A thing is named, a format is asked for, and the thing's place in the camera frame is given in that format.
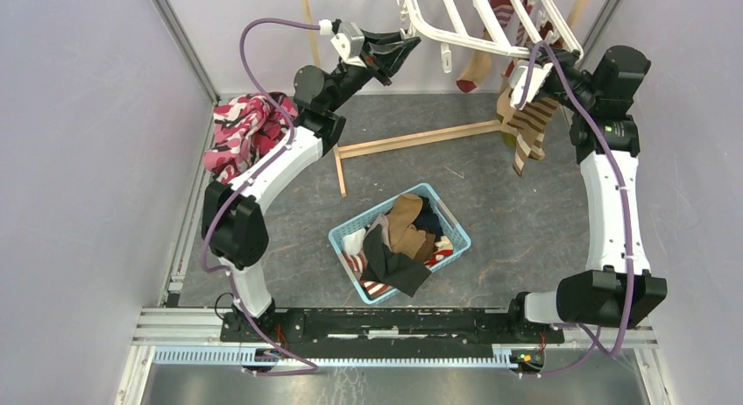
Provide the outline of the brown striped sock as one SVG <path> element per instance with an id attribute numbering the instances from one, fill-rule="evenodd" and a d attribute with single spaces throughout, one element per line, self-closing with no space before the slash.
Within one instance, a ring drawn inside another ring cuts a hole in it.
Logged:
<path id="1" fill-rule="evenodd" d="M 515 156 L 513 171 L 522 176 L 528 160 L 541 160 L 545 152 L 543 142 L 548 122 L 560 107 L 554 98 L 542 98 L 527 103 L 522 110 L 510 105 L 510 89 L 504 89 L 497 101 L 497 119 L 502 131 L 513 136 Z"/>

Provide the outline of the black sock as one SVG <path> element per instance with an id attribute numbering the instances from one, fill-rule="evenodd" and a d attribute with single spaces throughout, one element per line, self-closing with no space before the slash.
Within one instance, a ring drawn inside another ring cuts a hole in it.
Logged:
<path id="1" fill-rule="evenodd" d="M 402 253 L 393 253 L 383 245 L 380 229 L 376 229 L 363 242 L 363 253 L 367 265 L 361 281 L 378 282 L 414 296 L 432 272 L 422 262 L 408 258 Z"/>

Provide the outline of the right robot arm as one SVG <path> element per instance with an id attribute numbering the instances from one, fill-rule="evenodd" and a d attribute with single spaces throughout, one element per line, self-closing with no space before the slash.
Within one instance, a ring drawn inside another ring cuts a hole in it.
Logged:
<path id="1" fill-rule="evenodd" d="M 593 72 L 577 53 L 538 46 L 509 79 L 512 104 L 553 99 L 572 110 L 570 141 L 588 199 L 589 252 L 585 269 L 548 292 L 523 292 L 506 318 L 508 335 L 527 342 L 542 324 L 583 323 L 631 329 L 668 295 L 652 274 L 641 239 L 636 200 L 640 135 L 629 110 L 652 62 L 630 46 L 612 46 Z"/>

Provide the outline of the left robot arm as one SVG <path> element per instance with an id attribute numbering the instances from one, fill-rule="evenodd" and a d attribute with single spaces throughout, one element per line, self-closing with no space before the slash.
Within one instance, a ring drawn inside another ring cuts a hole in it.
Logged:
<path id="1" fill-rule="evenodd" d="M 340 60 L 330 72 L 313 65 L 300 68 L 294 76 L 299 114 L 288 134 L 256 165 L 229 183 L 211 182 L 205 191 L 203 252 L 218 258 L 214 269 L 227 275 L 234 307 L 244 316 L 241 328 L 254 341 L 267 340 L 275 330 L 268 312 L 274 300 L 262 268 L 269 242 L 265 212 L 290 182 L 337 144 L 346 123 L 337 110 L 372 80 L 391 85 L 421 43 L 419 37 L 398 32 L 363 37 L 357 58 L 349 63 Z"/>

